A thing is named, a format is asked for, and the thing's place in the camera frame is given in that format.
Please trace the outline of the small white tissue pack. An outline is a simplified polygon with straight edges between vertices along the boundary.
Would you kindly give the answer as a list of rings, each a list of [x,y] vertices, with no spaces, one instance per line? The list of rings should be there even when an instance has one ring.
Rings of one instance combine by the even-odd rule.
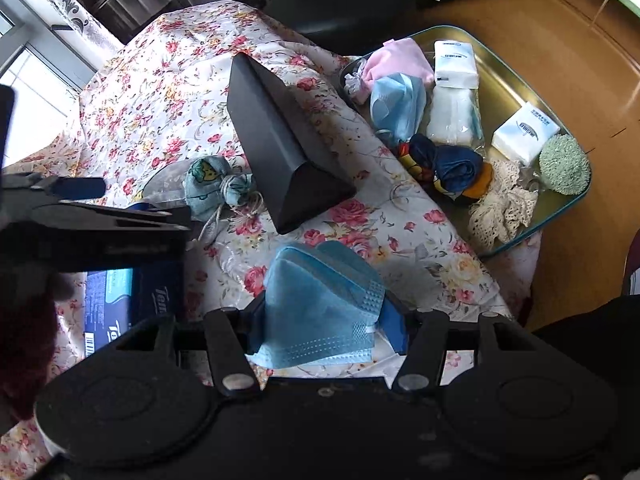
[[[559,131],[556,122],[526,102],[494,132],[491,146],[511,162],[530,166],[544,144]]]

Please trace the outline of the grey patterned cloth roll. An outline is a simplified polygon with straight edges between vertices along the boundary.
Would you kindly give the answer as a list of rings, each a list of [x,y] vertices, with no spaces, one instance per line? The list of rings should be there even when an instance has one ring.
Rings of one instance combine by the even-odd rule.
[[[186,204],[184,180],[190,166],[190,160],[180,160],[158,170],[142,188],[142,200],[157,208],[184,206]]]

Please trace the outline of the black triangular box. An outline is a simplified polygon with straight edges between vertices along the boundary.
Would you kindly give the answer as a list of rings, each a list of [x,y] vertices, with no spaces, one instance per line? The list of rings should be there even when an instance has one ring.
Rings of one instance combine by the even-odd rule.
[[[278,233],[355,196],[352,179],[288,87],[244,53],[232,60],[227,110]]]

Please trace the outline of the gold metal tray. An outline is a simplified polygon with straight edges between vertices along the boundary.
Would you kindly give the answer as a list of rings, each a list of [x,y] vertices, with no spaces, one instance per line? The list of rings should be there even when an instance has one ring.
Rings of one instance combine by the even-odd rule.
[[[458,40],[472,46],[480,75],[480,122],[485,136],[486,156],[495,159],[501,157],[501,154],[490,146],[492,134],[526,103],[532,103],[559,125],[560,133],[568,133],[558,115],[537,92],[498,55],[466,30],[454,25],[436,25],[417,32],[412,38],[423,49],[429,61],[434,60],[434,43],[437,40]],[[519,229],[516,237],[510,242],[497,242],[489,249],[480,249],[478,255],[485,260],[506,252],[570,210],[586,197],[587,193],[587,190],[583,190],[577,195],[563,195],[550,188],[542,188],[529,226]]]

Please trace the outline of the cartoon print drawstring pouch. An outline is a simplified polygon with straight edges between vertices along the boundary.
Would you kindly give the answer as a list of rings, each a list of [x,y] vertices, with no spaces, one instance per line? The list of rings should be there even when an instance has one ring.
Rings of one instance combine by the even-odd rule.
[[[228,207],[259,206],[262,196],[252,174],[236,172],[221,156],[192,160],[183,179],[184,200],[195,220],[205,222]]]

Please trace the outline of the dark colourful cloth bundle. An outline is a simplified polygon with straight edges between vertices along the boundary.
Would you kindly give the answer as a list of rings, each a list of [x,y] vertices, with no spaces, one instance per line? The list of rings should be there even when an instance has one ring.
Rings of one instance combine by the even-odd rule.
[[[397,158],[428,194],[461,205],[480,200],[494,176],[491,164],[472,148],[435,144],[420,133],[398,144]]]

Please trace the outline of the pink cloth pouch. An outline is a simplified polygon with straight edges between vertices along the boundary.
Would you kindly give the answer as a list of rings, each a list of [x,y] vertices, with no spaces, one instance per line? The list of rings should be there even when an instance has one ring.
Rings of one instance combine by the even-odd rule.
[[[387,40],[382,47],[345,75],[344,88],[349,97],[361,105],[367,101],[375,81],[393,74],[413,76],[423,81],[426,88],[435,82],[430,62],[412,38]]]

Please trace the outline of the clear tissue pack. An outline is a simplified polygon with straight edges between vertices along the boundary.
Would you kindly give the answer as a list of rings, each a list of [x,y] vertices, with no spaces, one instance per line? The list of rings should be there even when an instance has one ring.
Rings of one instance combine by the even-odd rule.
[[[435,144],[484,148],[477,90],[435,86],[426,136]]]

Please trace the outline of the blue Tempo tissue box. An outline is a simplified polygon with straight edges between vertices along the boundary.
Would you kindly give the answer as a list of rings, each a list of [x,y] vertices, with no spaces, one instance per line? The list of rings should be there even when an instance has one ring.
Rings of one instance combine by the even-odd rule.
[[[84,299],[85,357],[149,318],[183,320],[183,296],[184,265],[180,261],[89,272]]]

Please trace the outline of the light blue face mask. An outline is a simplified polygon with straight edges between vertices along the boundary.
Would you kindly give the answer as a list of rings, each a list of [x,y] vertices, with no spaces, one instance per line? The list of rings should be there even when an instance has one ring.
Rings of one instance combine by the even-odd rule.
[[[419,77],[396,73],[374,82],[370,118],[376,135],[390,150],[416,134],[426,102],[426,89]]]

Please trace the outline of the patterned curtain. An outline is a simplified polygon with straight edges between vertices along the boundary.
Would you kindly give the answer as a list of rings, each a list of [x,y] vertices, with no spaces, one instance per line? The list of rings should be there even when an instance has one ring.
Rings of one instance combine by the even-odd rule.
[[[93,50],[111,58],[124,45],[79,0],[47,0],[64,24]]]

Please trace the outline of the cream lace doily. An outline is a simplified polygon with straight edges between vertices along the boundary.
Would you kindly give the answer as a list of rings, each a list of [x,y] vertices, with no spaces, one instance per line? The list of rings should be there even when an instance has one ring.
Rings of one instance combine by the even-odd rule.
[[[538,200],[537,191],[518,184],[521,167],[510,160],[492,160],[487,192],[470,208],[468,232],[472,246],[490,252],[495,244],[512,242],[528,228]]]

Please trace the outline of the floral bed sheet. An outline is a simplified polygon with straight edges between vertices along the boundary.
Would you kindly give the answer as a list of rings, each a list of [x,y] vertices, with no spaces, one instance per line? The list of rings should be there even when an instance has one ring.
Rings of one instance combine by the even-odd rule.
[[[186,253],[183,305],[189,321],[216,308],[246,306],[264,290],[276,251],[288,242],[340,242],[373,266],[410,308],[455,321],[506,310],[499,284],[438,205],[410,177],[331,79],[348,63],[242,3],[221,1],[165,14],[108,61],[80,92],[70,121],[39,152],[9,166],[46,176],[104,177],[94,202],[125,208],[171,162],[219,155],[247,170],[227,110],[232,58],[247,54],[276,74],[356,185],[355,197],[280,236],[268,211],[221,222],[209,248]],[[43,382],[85,357],[85,274],[63,278],[70,297],[36,314],[1,304],[1,400],[18,408],[1,429],[1,479],[26,479],[50,458],[26,408]]]

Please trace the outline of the green round sponge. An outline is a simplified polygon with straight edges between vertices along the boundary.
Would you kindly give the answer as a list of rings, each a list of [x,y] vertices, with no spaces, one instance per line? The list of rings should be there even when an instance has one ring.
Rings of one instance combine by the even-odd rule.
[[[556,134],[542,147],[538,157],[541,181],[546,188],[565,196],[579,195],[590,183],[591,168],[586,153],[574,136]]]

